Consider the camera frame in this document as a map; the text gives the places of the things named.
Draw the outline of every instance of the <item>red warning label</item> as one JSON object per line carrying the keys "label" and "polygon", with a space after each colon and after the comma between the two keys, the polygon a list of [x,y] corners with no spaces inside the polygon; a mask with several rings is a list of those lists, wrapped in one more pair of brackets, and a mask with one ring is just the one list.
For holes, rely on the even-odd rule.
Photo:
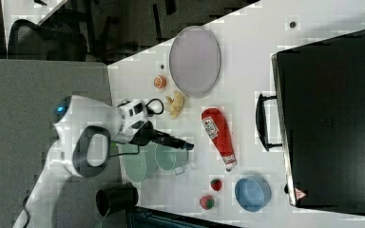
{"label": "red warning label", "polygon": [[298,199],[298,200],[301,200],[307,196],[307,194],[303,193],[302,191],[298,190],[297,188],[295,188],[295,193],[296,193],[296,199]]}

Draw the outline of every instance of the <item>ketchup bottle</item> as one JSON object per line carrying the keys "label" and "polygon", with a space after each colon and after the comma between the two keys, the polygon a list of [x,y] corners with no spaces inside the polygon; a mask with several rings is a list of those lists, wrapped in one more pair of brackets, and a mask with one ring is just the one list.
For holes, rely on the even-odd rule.
{"label": "ketchup bottle", "polygon": [[230,172],[236,167],[237,162],[226,119],[217,108],[208,108],[202,113],[202,123],[209,138],[219,150],[227,172]]}

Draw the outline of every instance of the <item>round plate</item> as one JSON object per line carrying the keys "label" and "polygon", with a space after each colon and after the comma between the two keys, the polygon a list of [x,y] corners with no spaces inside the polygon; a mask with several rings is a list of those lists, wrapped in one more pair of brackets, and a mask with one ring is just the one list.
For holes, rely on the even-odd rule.
{"label": "round plate", "polygon": [[169,58],[171,77],[186,95],[204,97],[218,79],[221,52],[213,34],[201,27],[182,30]]}

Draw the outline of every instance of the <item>office chair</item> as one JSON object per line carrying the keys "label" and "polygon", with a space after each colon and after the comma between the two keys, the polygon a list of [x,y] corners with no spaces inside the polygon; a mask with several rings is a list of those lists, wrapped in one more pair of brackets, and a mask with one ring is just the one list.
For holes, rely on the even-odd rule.
{"label": "office chair", "polygon": [[10,29],[9,59],[83,62],[86,54],[86,38],[65,24],[57,28],[18,20]]}

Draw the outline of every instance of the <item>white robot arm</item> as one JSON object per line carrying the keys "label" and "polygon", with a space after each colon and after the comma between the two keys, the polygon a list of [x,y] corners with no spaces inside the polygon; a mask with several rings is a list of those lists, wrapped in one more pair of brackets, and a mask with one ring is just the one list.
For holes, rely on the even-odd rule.
{"label": "white robot arm", "polygon": [[109,145],[150,141],[190,150],[193,144],[153,129],[142,100],[113,107],[81,96],[64,99],[56,107],[54,124],[58,140],[48,151],[44,169],[36,182],[25,209],[13,228],[52,227],[52,212],[67,180],[95,177],[106,168]]}

